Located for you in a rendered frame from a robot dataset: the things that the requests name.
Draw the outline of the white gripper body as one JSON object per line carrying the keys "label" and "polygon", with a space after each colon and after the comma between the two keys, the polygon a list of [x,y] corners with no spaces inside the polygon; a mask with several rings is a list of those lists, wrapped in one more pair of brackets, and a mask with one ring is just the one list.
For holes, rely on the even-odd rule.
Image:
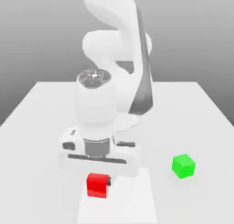
{"label": "white gripper body", "polygon": [[135,151],[111,151],[106,156],[87,156],[83,151],[61,151],[58,153],[58,162],[63,170],[85,174],[134,177],[139,171],[139,159]]}

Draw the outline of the small red cube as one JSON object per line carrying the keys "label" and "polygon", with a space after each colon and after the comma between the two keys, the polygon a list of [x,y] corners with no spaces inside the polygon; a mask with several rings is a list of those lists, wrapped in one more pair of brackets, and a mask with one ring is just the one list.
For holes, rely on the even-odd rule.
{"label": "small red cube", "polygon": [[87,195],[89,197],[106,198],[111,177],[106,174],[89,173],[86,179]]}

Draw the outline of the small green cube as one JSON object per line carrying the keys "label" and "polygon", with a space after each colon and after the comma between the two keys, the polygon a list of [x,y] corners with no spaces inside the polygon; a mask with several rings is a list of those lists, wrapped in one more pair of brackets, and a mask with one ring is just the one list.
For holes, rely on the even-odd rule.
{"label": "small green cube", "polygon": [[187,154],[173,157],[172,170],[180,179],[193,176],[195,166],[196,163]]}

